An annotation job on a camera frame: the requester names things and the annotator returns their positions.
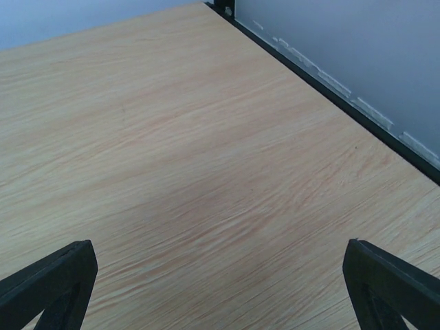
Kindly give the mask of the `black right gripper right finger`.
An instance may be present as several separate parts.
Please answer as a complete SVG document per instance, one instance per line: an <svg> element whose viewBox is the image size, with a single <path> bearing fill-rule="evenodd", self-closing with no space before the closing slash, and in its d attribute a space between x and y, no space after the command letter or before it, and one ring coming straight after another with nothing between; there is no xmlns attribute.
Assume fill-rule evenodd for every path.
<svg viewBox="0 0 440 330"><path fill-rule="evenodd" d="M439 328L439 279L365 240L348 242L342 265L361 329Z"/></svg>

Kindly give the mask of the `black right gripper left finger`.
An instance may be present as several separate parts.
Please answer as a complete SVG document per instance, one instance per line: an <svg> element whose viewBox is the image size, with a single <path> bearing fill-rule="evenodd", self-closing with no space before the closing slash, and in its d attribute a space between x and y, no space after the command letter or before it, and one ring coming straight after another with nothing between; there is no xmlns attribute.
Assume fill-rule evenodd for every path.
<svg viewBox="0 0 440 330"><path fill-rule="evenodd" d="M1 280L1 328L79 329L98 273L90 240L74 241Z"/></svg>

